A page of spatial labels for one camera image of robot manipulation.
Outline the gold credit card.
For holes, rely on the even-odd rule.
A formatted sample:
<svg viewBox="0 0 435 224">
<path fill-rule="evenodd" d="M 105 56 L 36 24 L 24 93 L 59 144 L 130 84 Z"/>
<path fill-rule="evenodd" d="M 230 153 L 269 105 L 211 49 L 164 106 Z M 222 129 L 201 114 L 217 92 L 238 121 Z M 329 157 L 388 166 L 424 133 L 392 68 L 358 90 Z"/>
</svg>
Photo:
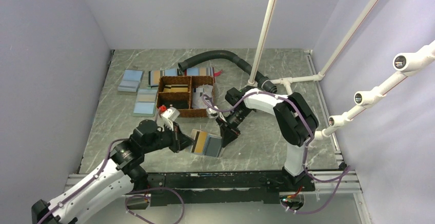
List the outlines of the gold credit card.
<svg viewBox="0 0 435 224">
<path fill-rule="evenodd" d="M 208 141 L 208 133 L 193 129 L 191 132 L 191 138 L 193 139 L 191 153 L 204 155 L 204 151 Z"/>
</svg>

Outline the blue credit cards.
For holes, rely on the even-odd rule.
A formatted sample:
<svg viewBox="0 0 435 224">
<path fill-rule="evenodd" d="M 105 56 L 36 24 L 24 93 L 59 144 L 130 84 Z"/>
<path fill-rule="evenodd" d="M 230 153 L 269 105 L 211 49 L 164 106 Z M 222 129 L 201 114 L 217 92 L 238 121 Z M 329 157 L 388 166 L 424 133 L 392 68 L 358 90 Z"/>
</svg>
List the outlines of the blue credit cards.
<svg viewBox="0 0 435 224">
<path fill-rule="evenodd" d="M 215 135 L 208 135 L 206 138 L 206 146 L 204 148 L 204 155 L 211 157 L 220 157 L 222 152 L 222 138 Z"/>
</svg>

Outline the tan leather card holder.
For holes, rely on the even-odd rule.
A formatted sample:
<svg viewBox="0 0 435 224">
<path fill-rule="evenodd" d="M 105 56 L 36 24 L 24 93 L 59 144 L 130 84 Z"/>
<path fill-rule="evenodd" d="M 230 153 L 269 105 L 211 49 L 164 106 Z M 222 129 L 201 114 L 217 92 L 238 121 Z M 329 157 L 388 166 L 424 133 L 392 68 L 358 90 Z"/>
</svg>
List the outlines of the tan leather card holder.
<svg viewBox="0 0 435 224">
<path fill-rule="evenodd" d="M 220 136 L 193 129 L 190 137 L 193 139 L 190 149 L 192 154 L 220 157 L 224 150 L 223 140 Z"/>
</svg>

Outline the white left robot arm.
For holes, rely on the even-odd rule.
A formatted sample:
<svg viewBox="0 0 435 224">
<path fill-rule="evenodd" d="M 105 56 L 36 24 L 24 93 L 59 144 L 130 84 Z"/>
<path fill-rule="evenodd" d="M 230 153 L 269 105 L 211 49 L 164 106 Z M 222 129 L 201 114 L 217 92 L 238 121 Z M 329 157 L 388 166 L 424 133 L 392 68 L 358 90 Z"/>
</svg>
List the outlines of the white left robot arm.
<svg viewBox="0 0 435 224">
<path fill-rule="evenodd" d="M 145 155 L 164 148 L 178 153 L 193 142 L 176 123 L 179 115 L 174 107 L 161 108 L 162 127 L 146 119 L 128 138 L 114 140 L 91 173 L 61 195 L 32 206 L 32 223 L 85 223 L 117 198 L 143 192 L 149 186 L 148 175 L 141 167 Z"/>
</svg>

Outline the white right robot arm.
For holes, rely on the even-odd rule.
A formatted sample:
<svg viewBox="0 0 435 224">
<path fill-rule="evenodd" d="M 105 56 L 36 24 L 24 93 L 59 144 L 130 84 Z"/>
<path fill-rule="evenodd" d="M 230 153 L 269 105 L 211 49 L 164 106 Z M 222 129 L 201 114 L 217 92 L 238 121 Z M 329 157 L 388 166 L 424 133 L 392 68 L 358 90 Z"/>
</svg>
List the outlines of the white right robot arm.
<svg viewBox="0 0 435 224">
<path fill-rule="evenodd" d="M 289 191 L 294 191 L 302 185 L 305 174 L 304 163 L 307 157 L 305 149 L 314 134 L 319 122 L 308 103 L 300 93 L 290 95 L 272 94 L 258 88 L 246 87 L 242 90 L 231 88 L 227 91 L 225 100 L 234 109 L 228 116 L 219 116 L 216 122 L 220 127 L 222 147 L 236 140 L 240 135 L 238 126 L 254 110 L 260 110 L 273 115 L 287 141 L 287 156 L 284 163 L 283 185 Z"/>
</svg>

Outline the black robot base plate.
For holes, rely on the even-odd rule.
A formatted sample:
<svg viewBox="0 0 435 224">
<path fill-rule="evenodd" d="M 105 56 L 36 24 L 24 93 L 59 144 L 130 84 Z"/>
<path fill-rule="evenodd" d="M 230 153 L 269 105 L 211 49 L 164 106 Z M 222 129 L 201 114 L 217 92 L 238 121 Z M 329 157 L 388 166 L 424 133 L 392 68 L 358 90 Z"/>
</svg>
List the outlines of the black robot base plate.
<svg viewBox="0 0 435 224">
<path fill-rule="evenodd" d="M 278 204 L 287 194 L 313 192 L 307 176 L 293 183 L 283 170 L 148 173 L 133 193 L 150 196 L 152 207 L 184 203 Z"/>
</svg>

